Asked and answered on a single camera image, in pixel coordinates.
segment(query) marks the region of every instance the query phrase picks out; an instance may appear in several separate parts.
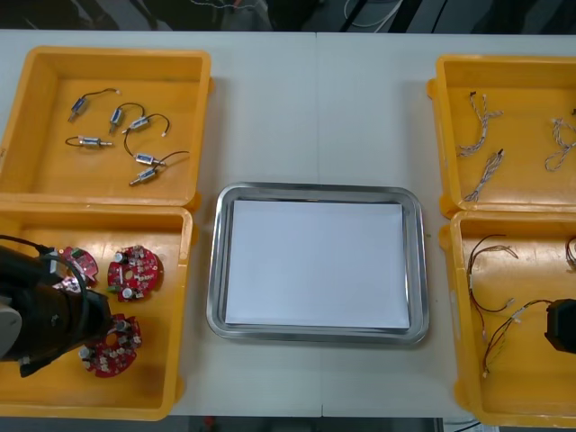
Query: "red circuit board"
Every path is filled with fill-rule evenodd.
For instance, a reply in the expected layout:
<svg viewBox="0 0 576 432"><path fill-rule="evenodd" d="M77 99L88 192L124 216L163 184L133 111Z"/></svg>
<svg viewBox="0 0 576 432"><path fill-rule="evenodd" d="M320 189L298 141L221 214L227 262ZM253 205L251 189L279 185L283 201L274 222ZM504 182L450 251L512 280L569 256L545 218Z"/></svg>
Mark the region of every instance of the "red circuit board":
<svg viewBox="0 0 576 432"><path fill-rule="evenodd" d="M96 371L98 378L112 378L134 363L136 350L141 345L140 325L136 318L125 318L119 313L112 316L112 329L108 332L108 337L96 344L86 344L80 350L80 358L88 372Z"/></svg>
<svg viewBox="0 0 576 432"><path fill-rule="evenodd" d="M156 287L160 267L156 255L145 247L126 247L116 253L108 267L108 285L118 287L118 302L142 299Z"/></svg>
<svg viewBox="0 0 576 432"><path fill-rule="evenodd" d="M93 256L79 247L66 247L61 249L59 253L64 259L72 263L76 270L82 274L86 285L88 287L96 283L96 275L98 274L98 264ZM68 270L68 276L62 282L54 285L57 290L67 290L72 293L80 293L80 286L77 279Z"/></svg>

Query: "metal tray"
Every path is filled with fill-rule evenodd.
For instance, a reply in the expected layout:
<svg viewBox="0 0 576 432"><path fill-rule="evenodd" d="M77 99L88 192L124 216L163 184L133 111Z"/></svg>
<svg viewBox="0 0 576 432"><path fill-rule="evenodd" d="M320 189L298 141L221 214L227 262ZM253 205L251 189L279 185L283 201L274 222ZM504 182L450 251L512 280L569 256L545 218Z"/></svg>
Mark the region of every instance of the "metal tray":
<svg viewBox="0 0 576 432"><path fill-rule="evenodd" d="M397 203L402 207L408 328L304 327L229 324L226 300L230 239L235 201L310 203ZM321 184L232 184L221 193L216 208L206 316L211 329L224 338L364 342L411 345L428 331L428 289L424 261L422 211L417 198L396 187Z"/></svg>

